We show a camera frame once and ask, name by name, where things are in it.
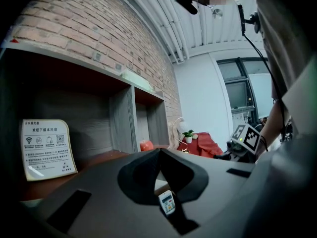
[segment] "small white pot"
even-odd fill
[[[190,144],[192,142],[193,137],[185,137],[186,143]]]

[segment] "red cloth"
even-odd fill
[[[209,133],[207,132],[200,132],[196,133],[198,135],[197,139],[193,139],[193,141],[188,144],[188,149],[189,153],[203,156],[203,157],[208,157],[208,158],[213,158],[214,155],[221,155],[223,154],[222,150],[218,146],[217,143],[215,143]],[[177,150],[185,150],[186,145],[185,144],[180,144],[177,148]]]

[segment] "potted plant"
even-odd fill
[[[186,143],[187,143],[187,144],[190,144],[190,143],[192,142],[193,132],[194,132],[194,131],[191,129],[190,131],[183,133],[183,135],[185,136],[185,139],[186,139]]]

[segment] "window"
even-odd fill
[[[248,82],[226,84],[231,109],[253,106],[252,95]]]
[[[219,68],[225,81],[243,77],[241,70],[235,62],[220,63]]]
[[[248,74],[269,73],[264,62],[261,61],[243,61],[243,65]]]
[[[246,70],[244,63],[247,63],[249,71]],[[248,74],[263,72],[259,61],[242,62],[240,58],[237,58],[218,61],[218,66],[228,92],[233,129],[235,130],[242,123],[251,125],[257,123],[259,118],[256,101]]]

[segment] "ceiling pipe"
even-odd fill
[[[207,21],[206,21],[205,6],[199,3],[198,9],[199,9],[199,18],[200,18],[201,26],[202,26],[203,45],[207,45]]]
[[[153,7],[153,9],[155,10],[155,12],[158,14],[159,18],[161,19],[165,29],[167,30],[173,45],[176,48],[176,52],[178,54],[178,57],[180,59],[180,61],[184,61],[184,55],[182,53],[182,51],[179,48],[179,45],[177,43],[177,39],[176,36],[171,28],[170,22],[168,21],[164,11],[162,10],[159,2],[157,0],[147,0],[149,2],[149,4]]]
[[[168,21],[169,21],[170,23],[173,22],[173,18],[172,18],[172,16],[171,16],[171,14],[169,13],[169,10],[167,9],[166,4],[164,3],[164,1],[163,1],[163,0],[158,0],[158,3],[161,5],[161,7],[162,7],[164,13],[166,14],[166,17],[167,17]],[[177,43],[178,43],[178,45],[179,45],[179,48],[182,49],[182,48],[183,48],[183,44],[182,44],[182,41],[181,41],[181,39],[180,39],[178,30],[177,30],[175,24],[171,24],[171,27],[172,27],[172,29],[173,29],[173,31],[174,31],[175,36],[176,36],[176,39],[177,39]]]
[[[160,25],[157,23],[157,21],[153,18],[152,14],[149,12],[149,10],[147,9],[147,7],[144,5],[144,3],[141,0],[134,0],[139,7],[141,7],[141,9],[145,12],[145,14],[149,17],[150,21],[153,23],[153,25],[155,26],[155,28],[157,29],[158,33],[161,35],[163,41],[165,42],[170,54],[174,57],[175,61],[177,64],[179,64],[176,55],[174,53],[174,50],[171,47],[171,44],[169,43],[169,41],[167,40],[166,36],[164,35],[164,33],[162,32]]]
[[[182,44],[183,44],[183,50],[185,52],[185,56],[186,56],[186,59],[189,59],[189,51],[188,51],[188,47],[187,47],[187,43],[186,43],[186,39],[185,39],[185,35],[184,35],[184,31],[183,31],[183,28],[180,24],[180,21],[179,21],[179,17],[175,11],[175,8],[171,2],[171,0],[163,0],[163,2],[165,3],[165,5],[167,6],[167,9],[169,11],[169,13],[171,14],[172,18],[173,18],[173,22],[177,28],[177,32],[179,33],[179,37],[182,41]]]

